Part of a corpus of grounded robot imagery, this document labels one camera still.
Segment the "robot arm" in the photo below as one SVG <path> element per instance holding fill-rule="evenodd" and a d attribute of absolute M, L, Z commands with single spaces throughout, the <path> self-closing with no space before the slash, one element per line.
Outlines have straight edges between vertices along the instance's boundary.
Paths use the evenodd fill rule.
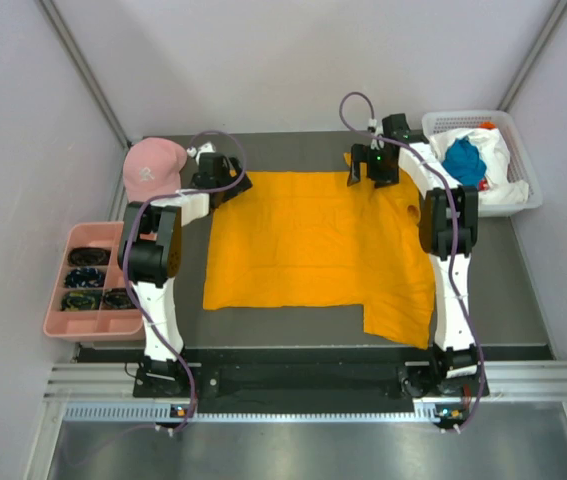
<path fill-rule="evenodd" d="M 440 361 L 439 375 L 442 378 L 474 375 L 478 362 L 476 345 L 461 302 L 469 311 L 467 281 L 471 248 L 476 243 L 477 193 L 475 189 L 463 187 L 452 178 L 436 160 L 429 145 L 415 143 L 411 147 L 445 178 L 452 190 L 458 215 L 459 241 L 452 275 L 459 295 L 452 288 L 449 278 L 452 229 L 443 184 L 412 152 L 402 148 L 398 164 L 414 180 L 425 199 L 419 237 L 421 246 L 430 258 L 436 283 L 437 326 L 434 345 L 435 356 Z"/>
<path fill-rule="evenodd" d="M 382 128 L 371 121 L 368 130 L 377 136 L 408 143 L 425 160 L 425 164 L 410 150 L 376 140 L 371 145 L 352 147 L 352 163 L 348 185 L 360 181 L 360 163 L 367 163 L 367 176 L 375 187 L 398 183 L 400 170 L 407 173 L 424 198 L 419 239 L 428 253 L 436 282 L 437 327 L 434 334 L 434 376 L 437 382 L 477 374 L 475 340 L 461 307 L 469 311 L 468 270 L 472 247 L 477 240 L 478 192 L 460 185 L 434 157 L 421 131 L 410 130 L 405 115 L 390 115 L 383 119 Z M 449 278 L 452 250 L 451 209 L 440 177 L 451 189 L 458 219 L 458 246 L 452 276 L 458 290 L 454 291 Z"/>
<path fill-rule="evenodd" d="M 191 181 L 191 186 L 197 190 L 229 186 L 241 173 L 239 161 L 217 153 L 211 143 L 188 153 L 196 159 L 198 165 L 198 171 Z M 142 368 L 139 370 L 145 380 L 148 380 L 146 377 L 151 377 L 171 383 L 178 382 L 176 356 L 159 340 L 155 329 L 176 352 L 181 353 L 183 338 L 176 322 L 174 278 L 181 263 L 182 227 L 207 216 L 222 203 L 251 187 L 252 183 L 245 175 L 238 185 L 229 190 L 213 193 L 189 191 L 178 197 L 154 201 L 143 212 L 139 230 L 132 239 L 132 225 L 143 204 L 132 202 L 127 206 L 118 263 L 123 268 L 124 252 L 128 241 L 131 240 L 128 274 L 141 307 L 153 321 L 150 323 L 149 319 L 143 319 L 146 345 Z M 181 387 L 157 385 L 154 389 L 144 387 L 144 390 L 147 395 L 137 395 L 135 387 L 135 396 L 156 396 L 157 391 L 178 393 Z"/>

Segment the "pink cap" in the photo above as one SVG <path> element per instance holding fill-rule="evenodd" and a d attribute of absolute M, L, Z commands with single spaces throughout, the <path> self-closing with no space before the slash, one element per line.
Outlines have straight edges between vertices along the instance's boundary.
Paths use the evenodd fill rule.
<path fill-rule="evenodd" d="M 181 188 L 179 172 L 187 161 L 185 149 L 165 138 L 146 138 L 130 148 L 123 165 L 123 182 L 130 202 L 144 202 Z"/>

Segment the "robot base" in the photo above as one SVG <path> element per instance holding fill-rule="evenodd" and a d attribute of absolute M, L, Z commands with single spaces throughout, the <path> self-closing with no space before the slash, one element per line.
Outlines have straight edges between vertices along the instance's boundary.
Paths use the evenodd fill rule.
<path fill-rule="evenodd" d="M 136 371 L 134 398 L 188 397 L 190 387 L 183 367 L 172 360 L 157 362 L 144 357 Z"/>

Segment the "gray table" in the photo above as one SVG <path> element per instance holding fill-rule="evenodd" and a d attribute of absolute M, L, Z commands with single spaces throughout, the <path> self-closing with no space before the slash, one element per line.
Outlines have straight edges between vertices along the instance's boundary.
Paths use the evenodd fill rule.
<path fill-rule="evenodd" d="M 347 170 L 343 152 L 360 137 L 351 132 L 237 135 L 248 155 L 248 170 Z M 190 137 L 171 137 L 187 146 Z M 219 151 L 238 155 L 224 137 L 209 137 Z M 187 185 L 194 171 L 182 172 Z M 175 300 L 179 329 L 190 347 L 396 345 L 363 333 L 361 306 L 333 308 L 227 308 L 204 311 L 203 285 L 211 218 L 184 229 L 183 263 Z M 546 345 L 547 333 L 518 244 L 507 218 L 479 222 L 470 268 L 470 313 L 486 345 Z"/>

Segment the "orange object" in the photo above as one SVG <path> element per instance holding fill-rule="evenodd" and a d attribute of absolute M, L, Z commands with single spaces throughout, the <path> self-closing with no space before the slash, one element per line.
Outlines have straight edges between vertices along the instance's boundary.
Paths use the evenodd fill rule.
<path fill-rule="evenodd" d="M 492 122 L 483 122 L 481 125 L 479 125 L 479 128 L 494 130 L 496 128 L 496 125 L 494 125 Z"/>
<path fill-rule="evenodd" d="M 362 304 L 365 332 L 427 348 L 434 275 L 407 174 L 380 189 L 347 187 L 347 172 L 249 175 L 214 213 L 206 310 Z"/>

